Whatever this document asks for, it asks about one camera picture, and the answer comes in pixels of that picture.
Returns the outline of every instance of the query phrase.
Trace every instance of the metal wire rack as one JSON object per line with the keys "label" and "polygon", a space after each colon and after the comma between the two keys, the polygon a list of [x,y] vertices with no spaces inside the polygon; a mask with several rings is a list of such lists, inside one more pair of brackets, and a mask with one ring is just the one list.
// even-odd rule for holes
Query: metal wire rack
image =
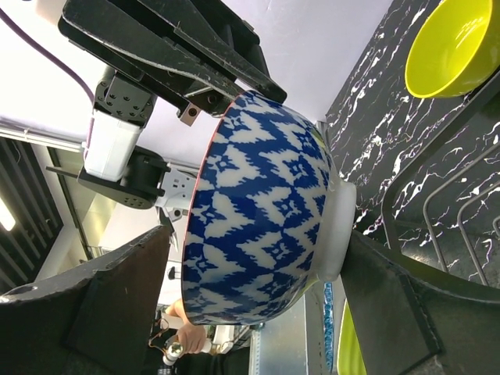
{"label": "metal wire rack", "polygon": [[[393,205],[395,199],[399,192],[403,189],[404,185],[408,180],[418,172],[418,170],[423,166],[423,164],[429,160],[429,158],[434,155],[441,147],[443,147],[448,141],[450,141],[466,124],[471,118],[478,113],[483,107],[486,106],[498,93],[500,92],[500,71],[492,76],[492,78],[475,94],[471,95],[469,101],[462,107],[462,109],[446,123],[441,130],[431,139],[429,144],[422,148],[420,152],[413,158],[413,160],[396,176],[392,181],[391,185],[387,188],[382,201],[382,220],[384,222],[384,230],[387,238],[387,243],[389,248],[401,251],[401,246],[399,244],[398,232],[396,230],[395,217],[392,213]],[[457,181],[466,172],[477,166],[481,161],[491,155],[493,152],[497,152],[500,149],[500,142],[492,145],[486,151],[481,153],[475,158],[470,164],[464,166],[459,172],[453,174],[449,177],[441,186],[432,191],[423,204],[423,217],[425,219],[427,229],[429,230],[430,238],[434,245],[434,250],[436,252],[439,264],[442,270],[449,273],[448,266],[443,256],[443,251],[438,243],[438,237],[435,234],[431,218],[429,215],[430,203],[438,194],[442,193],[444,189],[450,186],[453,182]],[[471,206],[474,202],[482,199],[484,196],[492,193],[496,188],[500,187],[500,181],[493,183],[488,188],[481,191],[479,194],[469,198],[460,208],[457,215],[457,225],[460,229],[460,233],[463,240],[466,243],[467,250],[476,268],[477,274],[483,285],[488,285],[488,280],[484,274],[483,268],[477,258],[477,254],[474,247],[469,239],[469,236],[464,227],[463,213],[465,210]],[[494,218],[492,223],[494,232],[500,238],[500,216]]]}

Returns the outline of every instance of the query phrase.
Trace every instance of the yellow-green bowl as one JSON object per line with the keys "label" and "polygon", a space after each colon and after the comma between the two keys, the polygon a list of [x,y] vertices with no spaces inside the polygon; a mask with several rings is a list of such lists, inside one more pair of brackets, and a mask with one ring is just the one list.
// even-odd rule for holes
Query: yellow-green bowl
{"label": "yellow-green bowl", "polygon": [[500,66],[500,0],[444,0],[416,36],[405,82],[417,98],[451,98]]}
{"label": "yellow-green bowl", "polygon": [[338,375],[366,375],[366,367],[354,328],[354,320],[352,320],[351,310],[347,302],[344,305],[341,334],[338,342],[337,372]]}

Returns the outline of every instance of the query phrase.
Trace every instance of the black cable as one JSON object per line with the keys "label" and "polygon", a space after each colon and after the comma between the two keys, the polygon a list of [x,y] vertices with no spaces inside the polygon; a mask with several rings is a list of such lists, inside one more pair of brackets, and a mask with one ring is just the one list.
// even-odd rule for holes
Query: black cable
{"label": "black cable", "polygon": [[73,80],[75,80],[75,82],[77,82],[80,85],[80,87],[85,91],[85,94],[87,94],[88,98],[91,101],[91,104],[92,105],[94,104],[94,92],[87,86],[84,80],[82,80],[81,77],[78,76],[78,74],[76,74],[74,71],[72,71],[64,62],[59,60],[52,53],[50,53],[41,45],[39,45],[32,37],[26,34],[23,29],[17,26],[17,24],[9,16],[7,16],[7,13],[5,13],[2,8],[0,8],[0,20],[2,20],[3,23],[10,28],[10,30],[12,30],[18,37],[23,39],[26,43],[28,43],[33,49],[42,54],[50,62],[54,63],[68,76],[73,78]]}

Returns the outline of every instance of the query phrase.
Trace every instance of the screw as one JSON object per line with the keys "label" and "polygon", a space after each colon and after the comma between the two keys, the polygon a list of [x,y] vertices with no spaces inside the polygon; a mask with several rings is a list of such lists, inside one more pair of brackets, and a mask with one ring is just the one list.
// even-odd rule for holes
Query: screw
{"label": "screw", "polygon": [[174,342],[171,346],[170,346],[170,351],[174,354],[180,354],[182,353],[182,345],[179,344],[178,342]]}

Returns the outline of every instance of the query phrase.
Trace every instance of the bowl rim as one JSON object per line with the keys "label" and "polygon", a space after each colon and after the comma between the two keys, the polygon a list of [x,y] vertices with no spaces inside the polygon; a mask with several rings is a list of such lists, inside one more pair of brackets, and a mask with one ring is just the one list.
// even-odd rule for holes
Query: bowl rim
{"label": "bowl rim", "polygon": [[476,57],[476,54],[479,51],[479,48],[481,47],[481,45],[483,45],[484,38],[486,37],[486,34],[488,33],[488,29],[491,25],[491,18],[493,16],[493,0],[486,0],[488,8],[489,8],[488,18],[487,18],[487,27],[484,30],[483,35],[481,36],[480,42],[477,44],[477,47],[474,49],[474,52],[470,55],[469,59],[464,64],[463,68],[451,80],[449,80],[445,85],[438,88],[436,91],[426,93],[426,94],[416,93],[410,87],[410,85],[408,83],[408,66],[410,64],[410,60],[412,59],[412,54],[415,52],[416,42],[419,39],[419,37],[421,36],[422,31],[427,27],[428,23],[433,18],[440,16],[441,12],[443,12],[444,6],[446,6],[451,1],[454,1],[454,0],[442,0],[442,2],[436,7],[436,9],[427,17],[427,19],[423,23],[422,27],[420,28],[418,34],[416,35],[415,39],[413,40],[412,47],[409,50],[408,58],[406,59],[406,65],[405,65],[405,85],[406,85],[406,89],[408,90],[408,92],[416,98],[422,98],[422,99],[434,98],[434,97],[438,96],[440,93],[442,93],[445,89],[449,88],[452,84],[454,84],[457,81],[457,79],[462,75],[463,71],[470,65],[470,62],[473,60],[473,58]]}

